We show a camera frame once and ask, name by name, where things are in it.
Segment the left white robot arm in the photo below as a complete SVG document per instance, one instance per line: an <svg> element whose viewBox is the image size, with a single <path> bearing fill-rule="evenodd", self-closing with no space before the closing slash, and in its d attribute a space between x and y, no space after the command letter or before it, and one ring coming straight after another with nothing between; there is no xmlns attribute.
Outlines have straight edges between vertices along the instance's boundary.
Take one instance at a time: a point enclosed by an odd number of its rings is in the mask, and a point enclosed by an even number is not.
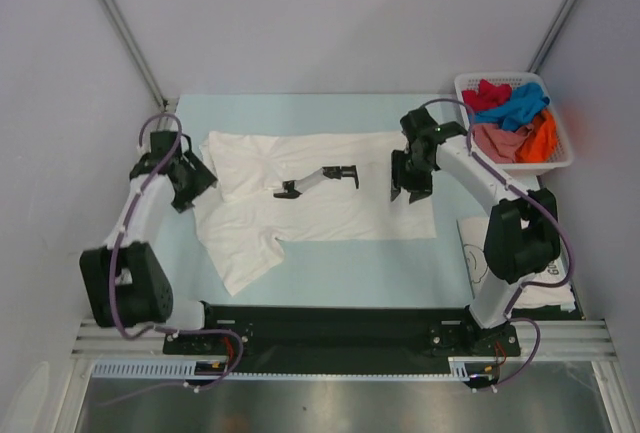
<svg viewBox="0 0 640 433"><path fill-rule="evenodd" d="M150 149L129 173L129 195L116 226L101 246L82 252L79 267L98 326L186 330L187 342L207 353L219 345L220 327L205 318L203 302L174 293L152 248L168 209L192 209L217 184L192 145L181 146L189 140L177 131L150 134Z"/></svg>

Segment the white robot print t-shirt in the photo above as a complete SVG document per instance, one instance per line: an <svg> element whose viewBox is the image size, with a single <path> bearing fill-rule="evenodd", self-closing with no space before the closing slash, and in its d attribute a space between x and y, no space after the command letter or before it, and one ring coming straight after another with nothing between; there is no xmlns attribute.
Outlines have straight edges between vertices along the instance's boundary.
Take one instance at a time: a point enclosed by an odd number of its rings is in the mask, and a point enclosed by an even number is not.
<svg viewBox="0 0 640 433"><path fill-rule="evenodd" d="M196 234L236 295L285 259L286 242L433 239L428 199L390 198L399 132L209 132L199 150L218 182L195 201Z"/></svg>

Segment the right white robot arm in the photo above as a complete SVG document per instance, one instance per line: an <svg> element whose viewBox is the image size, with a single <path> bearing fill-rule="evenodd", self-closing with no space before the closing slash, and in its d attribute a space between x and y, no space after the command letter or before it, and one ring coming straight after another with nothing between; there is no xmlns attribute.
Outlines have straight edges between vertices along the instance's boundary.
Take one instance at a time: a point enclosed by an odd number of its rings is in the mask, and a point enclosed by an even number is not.
<svg viewBox="0 0 640 433"><path fill-rule="evenodd" d="M473 144L457 122L439 123L421 106L400 119L406 146L391 153L390 198L408 194L413 204L433 193L433 175L445 172L488 215L484 257L488 267L461 329L463 346L484 354L497 342L495 328L507 322L521 291L561 252L557 203L547 189L524 187Z"/></svg>

